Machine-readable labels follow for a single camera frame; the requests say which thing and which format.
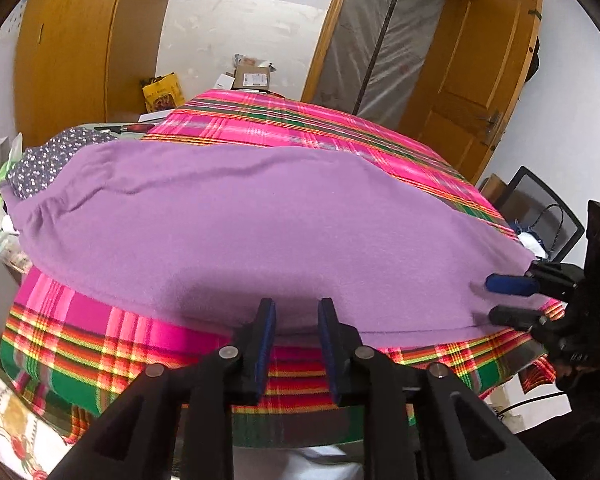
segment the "wooden wardrobe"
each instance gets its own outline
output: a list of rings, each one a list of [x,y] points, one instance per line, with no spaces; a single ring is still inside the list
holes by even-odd
[[[168,0],[27,0],[16,48],[16,127],[37,146],[69,126],[135,121],[155,75]]]

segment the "office chair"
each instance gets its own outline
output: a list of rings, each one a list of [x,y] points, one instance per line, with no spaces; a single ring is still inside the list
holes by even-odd
[[[520,167],[494,208],[512,227],[531,229],[552,262],[561,262],[584,234],[573,211],[525,166]]]

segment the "blue gripper pad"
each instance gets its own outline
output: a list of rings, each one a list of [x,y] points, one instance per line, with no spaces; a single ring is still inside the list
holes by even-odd
[[[276,337],[276,304],[273,300],[262,300],[258,310],[258,320],[264,317],[264,334],[258,347],[258,356],[254,363],[253,380],[258,389],[258,398],[264,394],[267,387],[267,367],[269,357]]]
[[[485,280],[484,286],[489,292],[508,294],[510,296],[529,297],[540,292],[538,281],[526,276],[492,274]]]
[[[318,335],[320,336],[320,345],[322,346],[322,358],[324,367],[327,371],[329,381],[329,391],[335,404],[339,404],[340,393],[338,391],[338,377],[340,371],[336,366],[336,355],[339,341],[338,319],[332,319],[332,314],[328,307],[320,301],[318,304]]]

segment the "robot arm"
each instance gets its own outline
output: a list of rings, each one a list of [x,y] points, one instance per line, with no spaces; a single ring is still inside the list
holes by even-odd
[[[542,344],[549,360],[574,368],[600,368],[600,203],[589,202],[587,256],[584,269],[572,264],[536,261],[524,276],[492,274],[491,292],[515,296],[544,294],[566,303],[564,317],[549,320],[540,311],[498,305],[490,312],[493,324],[529,332]],[[565,390],[574,377],[557,381]]]
[[[178,414],[188,404],[182,480],[232,480],[231,406],[255,406],[267,381],[275,333],[272,300],[253,323],[194,365],[149,365],[94,421],[49,480],[158,480],[170,475]],[[329,390],[338,406],[364,409],[365,479],[554,480],[532,453],[449,368],[395,363],[318,305]],[[410,438],[406,405],[418,421]]]

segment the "purple cloth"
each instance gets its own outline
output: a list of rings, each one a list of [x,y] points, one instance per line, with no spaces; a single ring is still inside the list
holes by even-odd
[[[81,149],[45,190],[4,192],[43,272],[144,316],[226,331],[275,299],[278,333],[312,332],[319,298],[365,343],[408,347],[494,332],[492,272],[533,254],[357,155],[118,140]]]

